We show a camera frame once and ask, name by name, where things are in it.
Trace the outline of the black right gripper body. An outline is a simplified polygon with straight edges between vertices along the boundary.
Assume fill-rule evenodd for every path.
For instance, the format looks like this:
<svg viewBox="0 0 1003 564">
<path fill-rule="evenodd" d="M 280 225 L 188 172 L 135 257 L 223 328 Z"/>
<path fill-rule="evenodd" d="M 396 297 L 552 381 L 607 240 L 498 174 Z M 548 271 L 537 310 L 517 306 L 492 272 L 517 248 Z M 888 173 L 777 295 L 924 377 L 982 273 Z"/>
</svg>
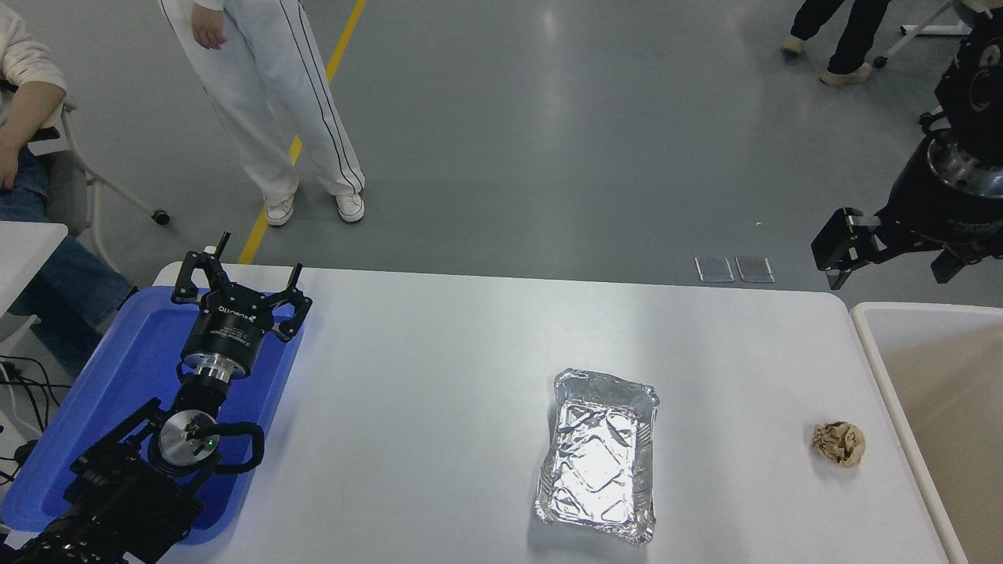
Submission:
<svg viewBox="0 0 1003 564">
<path fill-rule="evenodd" d="M 1001 257 L 1001 167 L 967 153 L 916 153 L 875 214 L 885 254 L 940 251 L 937 263 Z"/>
</svg>

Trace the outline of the standing person's right hand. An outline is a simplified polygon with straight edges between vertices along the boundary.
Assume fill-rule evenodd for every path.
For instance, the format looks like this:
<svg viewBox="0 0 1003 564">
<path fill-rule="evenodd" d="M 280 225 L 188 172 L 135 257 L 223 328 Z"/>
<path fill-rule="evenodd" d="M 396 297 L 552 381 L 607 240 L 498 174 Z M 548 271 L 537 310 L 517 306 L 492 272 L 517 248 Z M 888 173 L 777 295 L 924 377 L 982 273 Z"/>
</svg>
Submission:
<svg viewBox="0 0 1003 564">
<path fill-rule="evenodd" d="M 191 35 L 196 43 L 210 50 L 221 50 L 228 42 L 223 33 L 223 10 L 205 7 L 197 2 L 190 11 Z"/>
</svg>

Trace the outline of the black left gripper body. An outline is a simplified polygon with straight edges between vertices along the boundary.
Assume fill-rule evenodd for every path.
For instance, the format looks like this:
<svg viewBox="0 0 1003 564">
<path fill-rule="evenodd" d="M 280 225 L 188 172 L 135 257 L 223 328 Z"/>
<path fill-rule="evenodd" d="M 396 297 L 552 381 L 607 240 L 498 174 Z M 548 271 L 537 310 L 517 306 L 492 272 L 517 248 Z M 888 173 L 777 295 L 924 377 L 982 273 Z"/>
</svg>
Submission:
<svg viewBox="0 0 1003 564">
<path fill-rule="evenodd" d="M 182 361 L 196 367 L 197 358 L 221 356 L 240 369 L 252 369 L 273 310 L 265 294 L 247 288 L 208 291 L 198 297 L 196 323 L 182 348 Z"/>
</svg>

